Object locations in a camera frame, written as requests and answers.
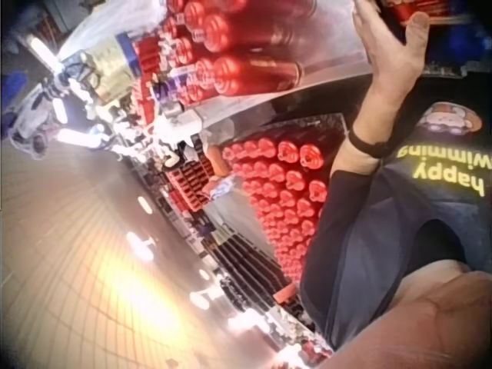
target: black strap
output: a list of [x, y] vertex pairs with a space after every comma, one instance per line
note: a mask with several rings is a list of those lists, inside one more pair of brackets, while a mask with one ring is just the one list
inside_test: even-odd
[[350, 141], [358, 151], [375, 159], [382, 159], [388, 152], [386, 142], [378, 142], [377, 144], [370, 145], [357, 137], [353, 129], [348, 132], [348, 141]]

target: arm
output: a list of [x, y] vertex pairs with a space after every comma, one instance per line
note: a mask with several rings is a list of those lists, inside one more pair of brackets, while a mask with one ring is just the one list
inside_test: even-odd
[[[428, 16], [416, 13], [411, 18], [406, 45], [394, 37], [369, 0], [355, 0], [354, 25], [371, 59], [374, 77], [352, 130], [366, 144], [385, 143], [404, 99], [424, 69]], [[370, 175], [378, 163], [346, 139], [331, 174], [342, 170]]]

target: black t-shirt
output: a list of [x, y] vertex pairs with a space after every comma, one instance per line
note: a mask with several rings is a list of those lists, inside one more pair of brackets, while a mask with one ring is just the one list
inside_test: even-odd
[[301, 300], [333, 349], [380, 317], [401, 280], [439, 260], [492, 272], [488, 122], [441, 102], [372, 176], [337, 171]]

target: cartoon graphic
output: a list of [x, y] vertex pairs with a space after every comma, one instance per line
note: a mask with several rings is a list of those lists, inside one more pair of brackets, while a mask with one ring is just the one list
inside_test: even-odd
[[482, 128], [480, 117], [469, 108], [450, 102], [438, 102], [428, 109], [418, 126], [431, 132], [462, 136]]

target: tiled floor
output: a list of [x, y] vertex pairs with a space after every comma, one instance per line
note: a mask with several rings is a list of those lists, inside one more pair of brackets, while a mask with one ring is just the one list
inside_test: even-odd
[[[225, 301], [200, 311], [203, 266], [171, 225], [146, 214], [107, 152], [55, 144], [33, 161], [2, 148], [2, 338], [27, 368], [256, 369], [274, 353], [232, 334]], [[158, 239], [155, 261], [125, 235]]]

